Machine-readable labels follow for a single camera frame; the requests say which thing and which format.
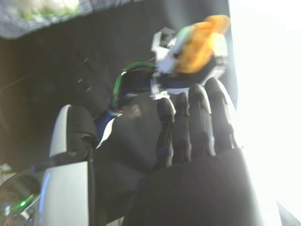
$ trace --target black finger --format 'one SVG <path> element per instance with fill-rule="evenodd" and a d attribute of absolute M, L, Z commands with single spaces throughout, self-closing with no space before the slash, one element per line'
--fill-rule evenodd
<path fill-rule="evenodd" d="M 189 136 L 189 103 L 186 93 L 180 93 L 175 102 L 176 114 L 173 125 L 173 163 L 191 161 L 191 143 Z"/>
<path fill-rule="evenodd" d="M 234 138 L 231 114 L 233 104 L 220 81 L 209 79 L 205 84 L 212 111 L 212 125 L 215 137 L 215 150 L 221 153 L 237 147 Z"/>
<path fill-rule="evenodd" d="M 191 157 L 213 156 L 214 136 L 207 93 L 199 84 L 189 89 Z"/>
<path fill-rule="evenodd" d="M 157 141 L 157 159 L 154 170 L 159 170 L 171 166 L 174 154 L 172 146 L 174 106 L 169 99 L 162 98 L 158 101 L 157 107 L 162 129 Z"/>

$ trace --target back of robotic hand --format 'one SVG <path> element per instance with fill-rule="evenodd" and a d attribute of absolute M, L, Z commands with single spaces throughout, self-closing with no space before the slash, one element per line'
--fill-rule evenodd
<path fill-rule="evenodd" d="M 124 226 L 262 225 L 234 112 L 215 78 L 179 94 L 175 110 L 169 99 L 158 101 L 154 173 L 139 184 Z"/>

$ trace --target yellow object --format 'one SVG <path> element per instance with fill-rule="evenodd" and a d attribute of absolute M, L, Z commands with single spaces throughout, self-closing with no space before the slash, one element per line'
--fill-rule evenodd
<path fill-rule="evenodd" d="M 195 73 L 211 59 L 213 50 L 219 48 L 220 35 L 225 34 L 230 18 L 225 15 L 209 16 L 203 22 L 194 24 L 190 40 L 179 56 L 177 70 L 182 73 Z"/>

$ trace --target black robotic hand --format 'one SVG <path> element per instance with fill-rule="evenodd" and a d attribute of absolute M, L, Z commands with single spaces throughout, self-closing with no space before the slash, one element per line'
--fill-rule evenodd
<path fill-rule="evenodd" d="M 123 225 L 262 225 L 224 86 L 215 78 L 195 84 L 175 109 L 158 101 L 154 173 L 139 184 Z"/>

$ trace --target orange object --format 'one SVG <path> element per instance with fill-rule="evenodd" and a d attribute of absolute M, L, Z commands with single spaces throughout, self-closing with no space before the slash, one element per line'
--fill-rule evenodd
<path fill-rule="evenodd" d="M 194 24 L 190 40 L 184 46 L 177 70 L 182 73 L 195 73 L 201 70 L 213 54 L 213 34 L 225 34 L 230 25 L 230 18 L 225 15 L 209 16 L 203 22 Z"/>

